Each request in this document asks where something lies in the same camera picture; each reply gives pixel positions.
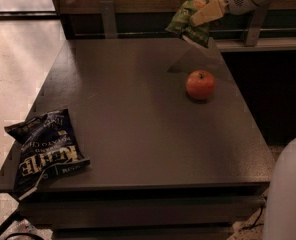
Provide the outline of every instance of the red apple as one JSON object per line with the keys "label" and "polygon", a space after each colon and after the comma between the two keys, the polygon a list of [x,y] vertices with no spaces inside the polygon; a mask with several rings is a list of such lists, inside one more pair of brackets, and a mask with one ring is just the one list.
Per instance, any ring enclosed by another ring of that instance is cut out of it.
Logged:
{"label": "red apple", "polygon": [[215,89],[215,77],[206,70],[198,69],[188,75],[186,91],[195,100],[209,99]]}

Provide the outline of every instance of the white floor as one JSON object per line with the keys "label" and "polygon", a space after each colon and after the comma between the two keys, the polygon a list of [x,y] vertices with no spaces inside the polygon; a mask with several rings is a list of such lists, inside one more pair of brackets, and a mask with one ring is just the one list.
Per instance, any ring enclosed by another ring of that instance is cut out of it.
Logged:
{"label": "white floor", "polygon": [[14,142],[4,126],[26,118],[64,40],[60,21],[0,21],[0,168]]}

